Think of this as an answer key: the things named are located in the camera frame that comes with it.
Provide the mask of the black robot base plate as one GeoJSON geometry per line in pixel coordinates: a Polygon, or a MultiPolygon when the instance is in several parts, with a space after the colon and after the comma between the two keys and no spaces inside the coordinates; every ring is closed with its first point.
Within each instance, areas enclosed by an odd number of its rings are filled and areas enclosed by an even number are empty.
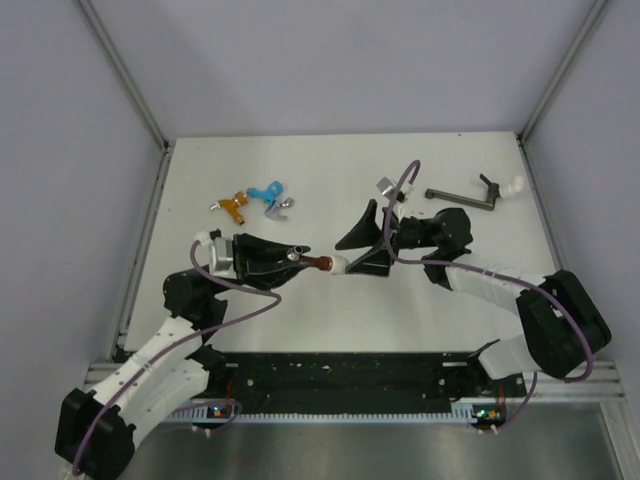
{"type": "Polygon", "coordinates": [[[461,398],[516,392],[463,353],[226,353],[203,395],[244,414],[444,413],[461,398]]]}

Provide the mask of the white elbow fitting on faucet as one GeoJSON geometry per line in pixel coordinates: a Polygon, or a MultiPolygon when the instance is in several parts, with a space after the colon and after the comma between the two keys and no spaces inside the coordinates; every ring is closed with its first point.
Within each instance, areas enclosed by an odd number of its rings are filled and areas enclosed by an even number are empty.
{"type": "Polygon", "coordinates": [[[500,187],[500,197],[507,199],[519,195],[524,188],[524,183],[525,180],[522,176],[515,176],[509,184],[500,187]]]}

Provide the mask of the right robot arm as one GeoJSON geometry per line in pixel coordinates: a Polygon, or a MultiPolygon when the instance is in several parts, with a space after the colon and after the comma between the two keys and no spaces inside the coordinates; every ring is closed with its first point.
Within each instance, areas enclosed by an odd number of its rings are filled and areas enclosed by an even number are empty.
{"type": "Polygon", "coordinates": [[[568,270],[526,275],[473,254],[471,222],[461,208],[446,208],[430,219],[384,214],[369,201],[336,250],[365,252],[345,269],[348,274],[387,277],[403,250],[430,248],[421,262],[429,281],[449,291],[475,296],[515,315],[522,334],[495,340],[476,354],[467,370],[469,388],[487,396],[505,377],[541,371],[556,379],[570,377],[607,346],[611,331],[577,276],[568,270]]]}

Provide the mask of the brown water faucet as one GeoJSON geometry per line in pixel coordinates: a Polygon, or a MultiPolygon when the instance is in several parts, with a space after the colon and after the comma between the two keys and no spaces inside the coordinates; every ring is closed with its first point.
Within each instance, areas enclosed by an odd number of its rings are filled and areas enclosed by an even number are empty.
{"type": "Polygon", "coordinates": [[[296,264],[306,265],[324,272],[330,272],[334,266],[334,261],[330,256],[311,256],[309,249],[301,245],[289,248],[286,257],[296,264]]]}

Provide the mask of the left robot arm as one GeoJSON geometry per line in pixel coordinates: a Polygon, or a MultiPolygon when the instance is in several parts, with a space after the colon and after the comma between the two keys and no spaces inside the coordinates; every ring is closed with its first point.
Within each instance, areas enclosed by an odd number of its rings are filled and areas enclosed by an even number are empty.
{"type": "Polygon", "coordinates": [[[164,281],[167,316],[156,332],[107,378],[64,398],[54,450],[70,475],[118,478],[157,425],[201,393],[220,394],[227,374],[209,339],[275,309],[277,288],[311,267],[310,250],[249,234],[198,234],[190,269],[164,281]]]}

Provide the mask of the white elbow pipe fitting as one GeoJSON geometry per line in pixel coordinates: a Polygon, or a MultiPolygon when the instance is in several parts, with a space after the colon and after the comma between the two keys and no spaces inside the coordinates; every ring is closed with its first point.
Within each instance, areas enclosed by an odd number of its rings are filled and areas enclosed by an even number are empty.
{"type": "Polygon", "coordinates": [[[330,269],[331,275],[345,275],[349,266],[349,260],[343,256],[334,255],[330,256],[330,269]]]}

